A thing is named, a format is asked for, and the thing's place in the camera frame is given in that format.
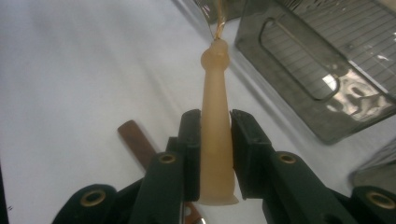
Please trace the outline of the clear spoon with frosted handle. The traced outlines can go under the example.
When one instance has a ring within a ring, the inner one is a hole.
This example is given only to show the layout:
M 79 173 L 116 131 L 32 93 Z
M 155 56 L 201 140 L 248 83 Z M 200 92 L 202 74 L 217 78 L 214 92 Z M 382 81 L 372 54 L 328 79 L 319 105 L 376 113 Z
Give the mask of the clear spoon with frosted handle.
M 225 22 L 208 24 L 213 41 L 201 56 L 205 84 L 199 203 L 212 206 L 238 203 L 234 196 L 233 141 L 225 85 L 225 71 L 230 64 L 229 48 L 221 38 Z

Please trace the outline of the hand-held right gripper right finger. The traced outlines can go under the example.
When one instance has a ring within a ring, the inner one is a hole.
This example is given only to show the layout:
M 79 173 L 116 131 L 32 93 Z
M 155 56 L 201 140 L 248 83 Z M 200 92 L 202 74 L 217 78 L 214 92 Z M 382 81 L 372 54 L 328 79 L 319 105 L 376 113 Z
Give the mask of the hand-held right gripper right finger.
M 248 112 L 231 112 L 233 168 L 244 200 L 262 199 L 269 175 L 266 163 L 273 152 L 272 143 L 260 124 Z

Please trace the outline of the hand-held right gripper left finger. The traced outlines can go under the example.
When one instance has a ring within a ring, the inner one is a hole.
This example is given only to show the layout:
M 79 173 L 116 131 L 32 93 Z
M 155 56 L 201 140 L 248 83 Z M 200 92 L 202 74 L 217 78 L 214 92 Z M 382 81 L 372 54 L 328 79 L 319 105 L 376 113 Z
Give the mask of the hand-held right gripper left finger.
M 193 109 L 181 116 L 175 152 L 183 156 L 184 201 L 200 197 L 201 111 Z

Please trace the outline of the fork with wooden handle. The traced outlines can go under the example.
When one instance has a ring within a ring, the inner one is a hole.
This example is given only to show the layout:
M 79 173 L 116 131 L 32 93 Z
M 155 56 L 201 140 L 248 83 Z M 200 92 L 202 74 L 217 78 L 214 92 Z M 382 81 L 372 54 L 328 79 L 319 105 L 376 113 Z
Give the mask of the fork with wooden handle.
M 147 170 L 156 150 L 137 123 L 134 120 L 126 121 L 118 128 L 118 133 L 143 169 Z M 206 224 L 193 203 L 184 203 L 184 224 Z

